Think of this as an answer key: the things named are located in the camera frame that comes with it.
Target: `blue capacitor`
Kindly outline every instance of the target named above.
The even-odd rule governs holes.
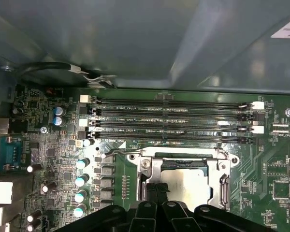
[[[60,107],[60,106],[57,106],[57,107],[54,109],[54,114],[55,114],[56,116],[65,116],[66,113],[67,113],[67,111],[66,111],[64,108]]]
[[[54,123],[55,126],[62,127],[62,126],[64,126],[66,124],[66,120],[64,118],[62,118],[62,117],[57,116],[57,117],[54,118],[53,123]]]

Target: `wire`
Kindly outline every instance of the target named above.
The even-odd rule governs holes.
[[[62,62],[35,62],[19,66],[16,70],[16,77],[21,77],[30,72],[39,70],[58,69],[67,70],[69,72],[82,74],[83,77],[90,83],[100,84],[105,88],[115,88],[114,85],[107,83],[107,77],[115,77],[114,75],[104,75],[100,71],[87,70],[85,68]]]

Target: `integrated circuit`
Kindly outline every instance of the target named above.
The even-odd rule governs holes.
[[[111,188],[113,186],[113,178],[103,177],[101,179],[102,188]]]
[[[46,155],[47,155],[48,157],[54,157],[55,154],[56,154],[55,149],[48,149],[47,152],[46,152]]]
[[[95,157],[95,162],[101,162],[102,158],[101,157]]]
[[[66,172],[66,173],[63,174],[63,179],[64,180],[71,180],[71,177],[72,177],[71,173]]]
[[[67,131],[68,132],[75,132],[75,125],[74,124],[68,124],[67,125]]]
[[[30,142],[30,143],[29,143],[29,147],[30,147],[31,149],[39,149],[39,147],[40,147],[40,143],[38,143],[38,142]]]
[[[55,200],[54,199],[47,199],[47,206],[54,206]]]
[[[76,111],[76,105],[75,105],[75,104],[71,104],[71,105],[69,105],[69,107],[68,107],[68,111],[70,111],[70,112],[75,112],[75,111]]]
[[[103,166],[101,168],[101,175],[113,175],[114,167],[113,166]]]
[[[37,101],[31,101],[29,102],[30,108],[38,108],[38,102]]]
[[[100,184],[101,184],[101,180],[94,179],[94,180],[93,180],[93,184],[94,184],[94,185],[100,185]]]
[[[69,146],[74,146],[75,145],[75,140],[69,140],[68,141]]]
[[[278,181],[273,182],[273,198],[277,200],[290,198],[290,182]]]
[[[111,189],[101,190],[101,199],[110,200],[112,198],[113,198],[113,190],[111,190]]]
[[[84,107],[84,106],[79,107],[79,114],[80,115],[87,115],[88,114],[88,108]]]

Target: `screw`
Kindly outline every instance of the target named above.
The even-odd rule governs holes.
[[[150,161],[149,160],[143,160],[142,163],[141,163],[141,167],[144,168],[144,169],[148,169],[150,168]]]
[[[48,128],[47,128],[47,127],[41,127],[41,128],[40,128],[40,132],[41,132],[42,134],[47,134],[47,133],[48,133]]]
[[[290,109],[289,109],[289,108],[285,110],[285,115],[286,115],[287,117],[290,117]]]
[[[207,212],[209,212],[209,208],[207,208],[207,207],[201,207],[201,211],[207,213]]]
[[[170,207],[174,207],[174,206],[176,206],[176,204],[175,204],[174,202],[168,202],[167,205],[170,206]]]

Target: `green circuit board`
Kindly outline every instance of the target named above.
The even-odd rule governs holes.
[[[147,107],[145,103],[138,106],[136,103],[123,104],[122,109],[131,114],[129,120],[117,114],[103,116],[105,122],[117,121],[121,124],[116,127],[105,129],[104,136],[95,139],[94,145],[83,147],[80,145],[80,131],[85,131],[80,126],[80,119],[91,119],[93,116],[80,113],[80,107],[92,108],[92,105],[80,103],[80,95],[90,95],[98,99],[133,100],[136,102],[157,101],[155,107]],[[110,149],[118,148],[122,151],[134,151],[148,146],[170,146],[170,147],[222,147],[224,150],[236,154],[240,158],[240,164],[231,170],[231,207],[230,212],[252,220],[256,223],[266,225],[278,231],[290,231],[290,116],[287,117],[285,110],[290,109],[290,96],[284,95],[258,95],[237,93],[209,93],[209,92],[183,92],[183,91],[161,91],[161,90],[130,90],[130,89],[90,89],[90,88],[46,88],[45,90],[34,90],[18,86],[16,89],[15,102],[23,102],[23,114],[15,116],[15,119],[26,121],[22,127],[15,128],[17,136],[20,134],[26,141],[26,156],[31,157],[28,161],[20,164],[26,167],[31,163],[41,163],[43,170],[34,175],[34,191],[26,198],[26,210],[23,213],[21,231],[25,231],[27,222],[26,215],[35,209],[43,211],[43,224],[37,231],[54,231],[77,218],[73,215],[77,203],[74,200],[75,193],[79,188],[75,185],[75,179],[84,173],[90,176],[90,180],[81,189],[88,192],[88,197],[83,202],[87,209],[84,214],[95,212],[100,207],[109,203],[118,204],[128,209],[130,204],[136,200],[136,166],[126,161],[124,156],[117,156],[106,163],[101,161],[101,155]],[[183,101],[187,104],[182,107],[171,108],[168,102]],[[234,133],[228,132],[232,138],[235,136],[251,137],[251,143],[229,143],[224,141],[203,141],[202,138],[216,136],[215,132],[195,134],[189,132],[184,138],[176,139],[176,131],[162,139],[152,139],[158,133],[157,130],[140,127],[136,129],[125,129],[126,124],[143,123],[150,127],[157,124],[150,114],[157,111],[159,107],[168,109],[169,112],[179,112],[180,119],[173,118],[169,123],[188,123],[191,125],[211,124],[208,118],[189,118],[189,102],[207,103],[243,103],[264,102],[264,110],[254,112],[255,119],[249,122],[232,122],[228,125],[251,126],[257,124],[264,126],[264,133]],[[66,124],[55,126],[53,124],[54,108],[60,106],[66,109],[64,116]],[[135,111],[142,112],[142,116],[134,116]],[[47,134],[42,134],[40,128],[46,126]],[[140,133],[144,136],[140,139],[134,136]],[[76,168],[78,159],[87,157],[91,160],[90,165],[84,170]],[[102,199],[100,186],[101,168],[107,169],[114,181],[110,187],[112,197],[106,196]],[[56,190],[41,194],[41,184],[56,180]]]

